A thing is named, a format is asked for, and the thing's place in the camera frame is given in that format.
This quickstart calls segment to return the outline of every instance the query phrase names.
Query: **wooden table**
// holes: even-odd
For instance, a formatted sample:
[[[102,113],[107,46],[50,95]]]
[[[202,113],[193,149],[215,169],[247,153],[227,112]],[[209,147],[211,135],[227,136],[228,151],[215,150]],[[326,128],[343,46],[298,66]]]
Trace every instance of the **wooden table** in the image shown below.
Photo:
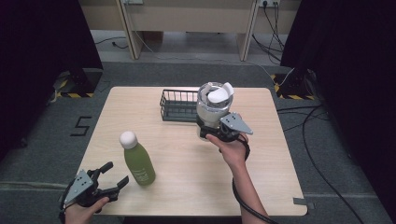
[[[114,167],[99,177],[99,188],[115,187],[126,175],[130,183],[119,200],[101,215],[240,216],[233,196],[232,175],[218,149],[202,141],[196,125],[162,121],[160,100],[172,87],[115,87],[92,134],[80,169]],[[231,112],[238,112],[253,130],[247,168],[270,216],[303,216],[306,206],[293,203],[303,193],[276,113],[271,93],[263,88],[235,88]],[[134,131],[151,157],[157,177],[140,187],[129,172],[119,138]]]

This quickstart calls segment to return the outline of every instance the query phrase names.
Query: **power outlet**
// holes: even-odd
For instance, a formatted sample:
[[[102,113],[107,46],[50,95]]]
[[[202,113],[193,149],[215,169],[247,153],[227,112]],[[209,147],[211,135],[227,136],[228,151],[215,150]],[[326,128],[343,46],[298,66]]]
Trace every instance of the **power outlet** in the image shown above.
[[[278,6],[279,6],[279,4],[280,4],[280,0],[260,0],[259,7],[263,7],[264,1],[267,2],[267,7],[275,7],[276,4],[277,4]]]
[[[123,4],[128,5],[143,5],[143,0],[122,0]]]

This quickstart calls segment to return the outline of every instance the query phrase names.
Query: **human hand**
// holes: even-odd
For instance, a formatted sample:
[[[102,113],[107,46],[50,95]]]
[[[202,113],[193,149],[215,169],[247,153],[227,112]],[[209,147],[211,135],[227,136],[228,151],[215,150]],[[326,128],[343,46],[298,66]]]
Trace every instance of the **human hand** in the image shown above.
[[[109,199],[107,197],[100,199],[91,207],[83,207],[77,203],[68,207],[65,211],[66,224],[88,224],[96,211],[99,211]]]
[[[248,141],[248,137],[244,133],[241,133],[238,138],[242,141]],[[215,146],[219,147],[223,159],[225,162],[227,162],[231,169],[245,166],[245,156],[247,150],[241,142],[237,140],[232,142],[223,142],[212,134],[207,134],[206,139]]]

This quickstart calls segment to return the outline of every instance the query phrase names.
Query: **black curtain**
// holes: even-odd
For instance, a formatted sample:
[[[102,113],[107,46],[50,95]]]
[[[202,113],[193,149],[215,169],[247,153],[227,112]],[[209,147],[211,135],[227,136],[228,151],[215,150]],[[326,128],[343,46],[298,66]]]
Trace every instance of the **black curtain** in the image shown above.
[[[0,160],[27,134],[57,76],[103,68],[78,0],[2,0],[0,62]]]
[[[281,65],[312,69],[347,149],[396,222],[396,1],[302,0]]]

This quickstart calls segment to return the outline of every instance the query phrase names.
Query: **basket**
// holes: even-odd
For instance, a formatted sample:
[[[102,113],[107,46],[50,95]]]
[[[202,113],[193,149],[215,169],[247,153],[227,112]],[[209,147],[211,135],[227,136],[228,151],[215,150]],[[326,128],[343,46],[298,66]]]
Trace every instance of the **basket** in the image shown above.
[[[198,91],[163,90],[161,115],[163,121],[196,122]]]

